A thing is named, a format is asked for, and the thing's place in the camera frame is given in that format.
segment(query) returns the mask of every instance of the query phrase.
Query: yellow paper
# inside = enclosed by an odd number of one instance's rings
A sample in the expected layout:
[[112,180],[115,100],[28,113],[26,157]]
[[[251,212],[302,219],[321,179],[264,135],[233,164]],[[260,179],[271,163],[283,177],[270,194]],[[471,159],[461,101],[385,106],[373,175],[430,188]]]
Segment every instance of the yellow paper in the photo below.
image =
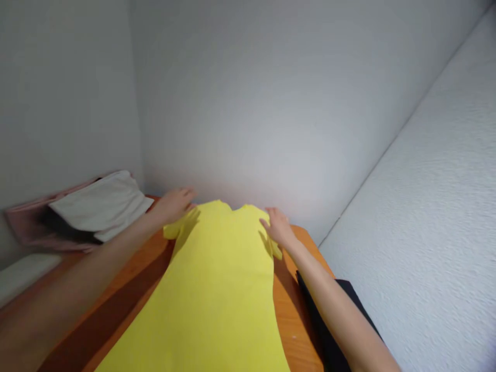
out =
[[281,252],[259,218],[213,201],[166,226],[170,266],[97,371],[289,371],[272,298]]

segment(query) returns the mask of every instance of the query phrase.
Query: black object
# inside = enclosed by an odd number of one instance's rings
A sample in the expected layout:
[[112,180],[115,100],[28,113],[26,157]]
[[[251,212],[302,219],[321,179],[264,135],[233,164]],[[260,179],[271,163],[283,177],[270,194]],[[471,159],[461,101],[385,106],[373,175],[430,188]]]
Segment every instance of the black object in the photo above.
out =
[[[323,358],[324,358],[322,362],[324,364],[325,369],[328,371],[351,372],[350,366],[348,365],[348,362],[343,352],[339,348],[338,344],[332,337],[331,332],[329,332],[329,330],[327,329],[324,320],[320,316],[319,310],[317,309],[317,306],[315,305],[314,300],[312,299],[312,296],[310,295],[310,292],[306,287],[305,282],[303,281],[303,278],[301,277],[298,271],[296,272],[296,275],[298,277],[298,284],[303,294],[303,300],[305,301],[308,314],[312,322],[312,326],[316,331],[317,337],[319,338],[320,343],[322,345]],[[365,319],[367,319],[367,321],[370,323],[372,328],[374,328],[374,330],[379,335],[379,337],[381,337],[381,335],[377,331],[376,326],[374,325],[371,318],[365,311],[351,283],[349,281],[341,280],[341,279],[336,279],[336,281],[341,286],[341,288],[346,292],[346,294],[351,298],[351,300],[354,302],[354,304],[363,314]]]
[[38,216],[38,222],[61,238],[72,240],[76,243],[103,244],[103,242],[95,238],[95,232],[75,229],[49,206]]

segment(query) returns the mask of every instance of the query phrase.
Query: pink bag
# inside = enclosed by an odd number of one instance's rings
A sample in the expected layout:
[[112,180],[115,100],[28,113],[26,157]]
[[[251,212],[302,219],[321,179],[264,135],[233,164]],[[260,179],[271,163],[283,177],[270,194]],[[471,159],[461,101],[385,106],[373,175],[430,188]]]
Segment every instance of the pink bag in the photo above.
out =
[[74,191],[85,188],[97,181],[99,178],[105,177],[109,174],[110,173],[100,177],[95,177],[88,182],[59,192],[55,195],[40,198],[32,201],[31,203],[7,209],[5,215],[17,240],[24,246],[48,248],[56,251],[91,252],[94,248],[97,248],[98,245],[96,244],[76,243],[71,240],[61,238],[56,233],[48,230],[45,226],[40,224],[38,222],[38,218],[42,212],[48,208],[49,203],[62,199]]

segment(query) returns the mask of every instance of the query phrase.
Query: textured white wall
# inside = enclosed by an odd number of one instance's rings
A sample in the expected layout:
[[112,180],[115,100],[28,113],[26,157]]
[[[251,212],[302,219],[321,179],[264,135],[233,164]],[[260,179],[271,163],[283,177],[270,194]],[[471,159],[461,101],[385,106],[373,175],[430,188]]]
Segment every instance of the textured white wall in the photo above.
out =
[[404,371],[495,371],[495,7],[320,250]]
[[132,2],[147,190],[320,243],[489,0]]
[[[0,209],[101,172],[143,182],[127,3],[0,3]],[[20,251],[0,222],[0,267]]]

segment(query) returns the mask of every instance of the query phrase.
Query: left hand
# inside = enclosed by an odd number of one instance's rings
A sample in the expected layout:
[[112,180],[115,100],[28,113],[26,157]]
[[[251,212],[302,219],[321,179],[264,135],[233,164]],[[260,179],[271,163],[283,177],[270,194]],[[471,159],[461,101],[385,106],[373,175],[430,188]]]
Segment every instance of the left hand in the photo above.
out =
[[166,193],[149,212],[159,226],[176,222],[196,207],[191,201],[196,197],[193,188],[174,189]]

